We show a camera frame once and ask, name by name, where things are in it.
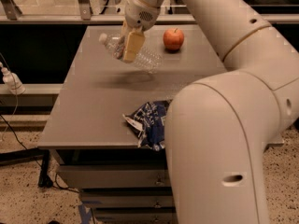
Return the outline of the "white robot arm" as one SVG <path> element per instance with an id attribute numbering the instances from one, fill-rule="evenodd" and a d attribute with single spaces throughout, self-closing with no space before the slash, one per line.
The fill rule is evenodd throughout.
<path id="1" fill-rule="evenodd" d="M 131 62 L 164 0 L 127 0 Z M 263 152 L 299 113 L 297 50 L 243 0 L 182 0 L 223 62 L 183 88 L 165 121 L 178 224 L 269 224 Z"/>

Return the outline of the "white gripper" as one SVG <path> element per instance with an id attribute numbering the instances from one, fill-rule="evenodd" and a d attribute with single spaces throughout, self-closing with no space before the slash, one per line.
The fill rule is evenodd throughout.
<path id="1" fill-rule="evenodd" d="M 159 0 L 127 0 L 125 3 L 125 21 L 121 27 L 120 37 L 115 45 L 113 55 L 132 63 L 143 47 L 145 36 L 142 31 L 148 31 L 156 22 L 161 10 Z"/>

